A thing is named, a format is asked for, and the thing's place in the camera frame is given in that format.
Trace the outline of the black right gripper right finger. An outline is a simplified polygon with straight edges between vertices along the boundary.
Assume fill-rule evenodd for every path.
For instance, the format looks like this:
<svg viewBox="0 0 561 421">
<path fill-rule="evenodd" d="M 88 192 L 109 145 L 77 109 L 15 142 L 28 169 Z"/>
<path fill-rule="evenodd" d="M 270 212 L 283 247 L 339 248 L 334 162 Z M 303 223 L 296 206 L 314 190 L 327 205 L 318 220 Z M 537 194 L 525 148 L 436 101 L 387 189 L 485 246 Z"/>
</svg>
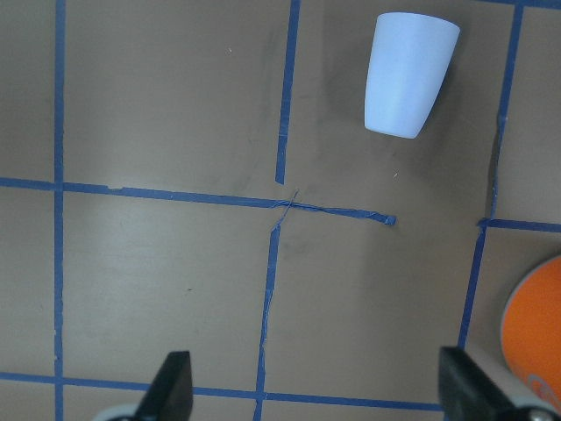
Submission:
<svg viewBox="0 0 561 421">
<path fill-rule="evenodd" d="M 438 356 L 438 400 L 451 421 L 520 420 L 519 410 L 461 348 Z"/>
</svg>

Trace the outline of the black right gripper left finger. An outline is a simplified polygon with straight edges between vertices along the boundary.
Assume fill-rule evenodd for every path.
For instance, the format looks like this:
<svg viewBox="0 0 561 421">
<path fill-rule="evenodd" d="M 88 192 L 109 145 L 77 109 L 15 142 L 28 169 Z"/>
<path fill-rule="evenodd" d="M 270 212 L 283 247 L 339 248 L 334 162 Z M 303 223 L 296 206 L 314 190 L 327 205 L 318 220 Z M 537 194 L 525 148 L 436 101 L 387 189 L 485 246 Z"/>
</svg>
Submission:
<svg viewBox="0 0 561 421">
<path fill-rule="evenodd" d="M 189 420 L 193 405 L 190 352 L 171 352 L 165 358 L 132 419 Z"/>
</svg>

